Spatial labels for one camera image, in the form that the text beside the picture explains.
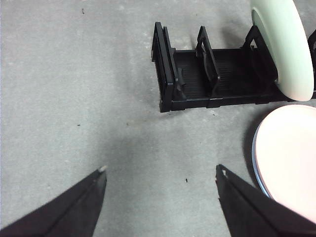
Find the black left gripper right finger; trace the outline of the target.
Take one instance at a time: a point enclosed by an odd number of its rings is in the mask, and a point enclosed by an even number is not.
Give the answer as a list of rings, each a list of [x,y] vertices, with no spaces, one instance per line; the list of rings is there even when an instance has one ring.
[[[314,237],[316,225],[216,166],[219,202],[233,237]]]

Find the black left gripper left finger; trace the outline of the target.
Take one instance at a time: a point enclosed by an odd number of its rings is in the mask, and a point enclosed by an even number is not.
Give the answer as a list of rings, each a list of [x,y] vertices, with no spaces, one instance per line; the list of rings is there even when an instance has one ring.
[[[91,237],[107,184],[102,166],[58,197],[0,231],[2,237]]]

